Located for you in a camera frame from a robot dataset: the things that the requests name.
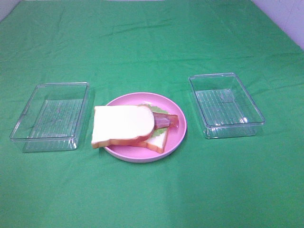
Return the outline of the green toy lettuce leaf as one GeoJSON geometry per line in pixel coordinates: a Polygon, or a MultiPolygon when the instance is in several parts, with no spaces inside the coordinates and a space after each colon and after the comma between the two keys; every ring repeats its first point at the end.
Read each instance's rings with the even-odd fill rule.
{"type": "MultiPolygon", "coordinates": [[[[161,108],[159,108],[157,106],[152,106],[150,104],[141,104],[141,105],[147,106],[148,108],[150,108],[152,110],[152,112],[168,114],[167,111],[162,110],[161,108]]],[[[160,129],[157,129],[157,130],[154,129],[152,137],[156,137],[156,136],[161,135],[162,133],[164,133],[167,130],[167,128],[168,127],[166,127],[166,128],[160,128],[160,129]]]]}

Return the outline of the clear plastic tray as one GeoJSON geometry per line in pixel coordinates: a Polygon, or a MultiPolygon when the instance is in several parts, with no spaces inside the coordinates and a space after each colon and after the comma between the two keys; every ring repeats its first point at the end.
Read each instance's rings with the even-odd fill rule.
{"type": "Polygon", "coordinates": [[[207,139],[261,134],[265,118],[235,73],[195,75],[189,82],[207,139]]]}
{"type": "Polygon", "coordinates": [[[9,139],[22,152],[77,149],[86,116],[88,82],[37,85],[9,139]]]}

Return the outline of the green tablecloth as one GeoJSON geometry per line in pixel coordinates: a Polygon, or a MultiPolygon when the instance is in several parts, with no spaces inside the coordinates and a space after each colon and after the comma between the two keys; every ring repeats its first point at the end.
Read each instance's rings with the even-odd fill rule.
{"type": "Polygon", "coordinates": [[[0,24],[3,228],[301,228],[304,53],[250,0],[23,1],[0,24]],[[192,75],[236,73],[265,117],[253,137],[206,139],[192,75]],[[92,102],[147,91],[187,118],[146,164],[91,147],[23,153],[10,133],[37,84],[88,82],[92,102]]]}

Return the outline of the toy bacon strip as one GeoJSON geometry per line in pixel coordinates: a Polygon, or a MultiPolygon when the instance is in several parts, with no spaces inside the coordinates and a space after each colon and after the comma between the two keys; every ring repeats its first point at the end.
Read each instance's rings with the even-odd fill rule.
{"type": "Polygon", "coordinates": [[[168,114],[167,115],[167,120],[169,121],[168,127],[178,127],[179,124],[179,119],[176,114],[168,114]]]}
{"type": "Polygon", "coordinates": [[[171,124],[168,114],[153,112],[154,116],[154,129],[166,128],[171,124]]]}

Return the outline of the toy bread slice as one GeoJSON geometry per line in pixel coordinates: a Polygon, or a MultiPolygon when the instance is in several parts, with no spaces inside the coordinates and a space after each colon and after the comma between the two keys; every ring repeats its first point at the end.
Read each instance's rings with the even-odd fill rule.
{"type": "Polygon", "coordinates": [[[151,137],[145,141],[133,144],[135,147],[143,147],[157,153],[163,153],[167,142],[168,128],[160,128],[153,132],[151,137]]]}
{"type": "Polygon", "coordinates": [[[153,130],[154,116],[147,106],[95,106],[91,145],[132,145],[150,138],[153,130]]]}

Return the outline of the left clear plastic tray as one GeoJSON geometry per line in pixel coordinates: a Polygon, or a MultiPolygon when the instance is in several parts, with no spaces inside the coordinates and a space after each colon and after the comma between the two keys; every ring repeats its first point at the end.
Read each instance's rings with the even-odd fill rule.
{"type": "Polygon", "coordinates": [[[37,85],[9,139],[22,152],[77,149],[86,116],[88,82],[37,85]]]}

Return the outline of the pink round plate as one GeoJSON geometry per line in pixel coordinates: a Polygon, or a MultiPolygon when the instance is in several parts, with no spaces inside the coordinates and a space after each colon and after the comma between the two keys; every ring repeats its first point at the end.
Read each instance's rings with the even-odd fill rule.
{"type": "Polygon", "coordinates": [[[155,93],[136,92],[120,96],[105,106],[141,105],[157,106],[168,114],[176,114],[179,119],[178,127],[168,127],[167,142],[163,153],[157,153],[143,147],[133,145],[110,145],[103,147],[114,157],[135,163],[153,162],[170,155],[182,142],[187,131],[187,121],[181,108],[172,100],[155,93]]]}

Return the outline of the right clear plastic tray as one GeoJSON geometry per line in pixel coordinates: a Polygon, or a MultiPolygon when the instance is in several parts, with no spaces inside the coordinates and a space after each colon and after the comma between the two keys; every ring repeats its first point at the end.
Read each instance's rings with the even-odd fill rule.
{"type": "Polygon", "coordinates": [[[261,134],[265,118],[235,73],[195,75],[189,82],[207,139],[261,134]]]}

